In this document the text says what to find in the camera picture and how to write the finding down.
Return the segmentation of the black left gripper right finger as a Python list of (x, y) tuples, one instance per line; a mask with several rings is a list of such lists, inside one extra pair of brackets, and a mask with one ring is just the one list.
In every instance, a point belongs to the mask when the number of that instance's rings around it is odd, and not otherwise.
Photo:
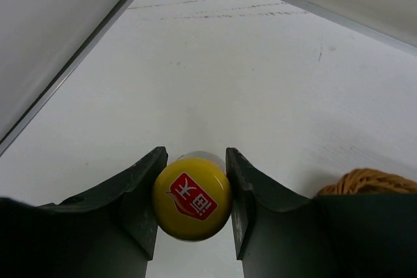
[(231, 219), (245, 277), (415, 277), (416, 196), (312, 199), (225, 153)]

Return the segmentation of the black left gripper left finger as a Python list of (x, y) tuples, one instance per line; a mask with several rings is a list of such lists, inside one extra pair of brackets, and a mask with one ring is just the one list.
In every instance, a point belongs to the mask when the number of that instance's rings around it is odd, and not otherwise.
[(133, 166), (59, 204), (1, 199), (2, 277), (144, 277), (158, 230), (158, 146)]

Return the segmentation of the jar with yellow red lid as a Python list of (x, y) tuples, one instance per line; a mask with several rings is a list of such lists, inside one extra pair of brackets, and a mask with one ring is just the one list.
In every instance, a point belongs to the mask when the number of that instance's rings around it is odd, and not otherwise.
[(217, 234), (231, 213), (232, 191), (224, 160), (210, 152), (182, 155), (158, 175), (152, 206), (160, 228), (182, 241)]

